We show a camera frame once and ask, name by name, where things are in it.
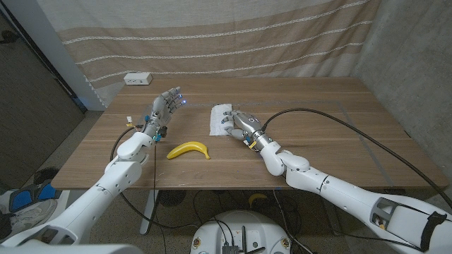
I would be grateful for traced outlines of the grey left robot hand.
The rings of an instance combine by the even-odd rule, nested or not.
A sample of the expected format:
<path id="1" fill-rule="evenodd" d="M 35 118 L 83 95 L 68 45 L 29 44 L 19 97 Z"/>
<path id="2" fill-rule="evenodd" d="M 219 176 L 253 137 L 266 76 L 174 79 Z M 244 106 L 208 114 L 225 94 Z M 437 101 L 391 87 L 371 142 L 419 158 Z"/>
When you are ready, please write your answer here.
<path id="1" fill-rule="evenodd" d="M 157 137 L 159 130 L 170 122 L 173 113 L 186 104 L 180 90 L 180 87 L 171 88 L 155 98 L 150 115 L 145 118 L 143 133 L 151 138 Z"/>

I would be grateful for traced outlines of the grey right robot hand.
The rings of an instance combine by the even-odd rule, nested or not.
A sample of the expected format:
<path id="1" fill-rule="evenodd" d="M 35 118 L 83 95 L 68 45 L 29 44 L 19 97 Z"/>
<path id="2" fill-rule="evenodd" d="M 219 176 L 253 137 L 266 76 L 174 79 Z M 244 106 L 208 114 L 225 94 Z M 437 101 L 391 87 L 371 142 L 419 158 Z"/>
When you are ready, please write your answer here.
<path id="1" fill-rule="evenodd" d="M 240 110 L 225 111 L 223 114 L 225 118 L 221 124 L 233 123 L 233 127 L 225 127 L 227 134 L 242 140 L 250 149 L 260 152 L 273 142 L 255 116 Z"/>

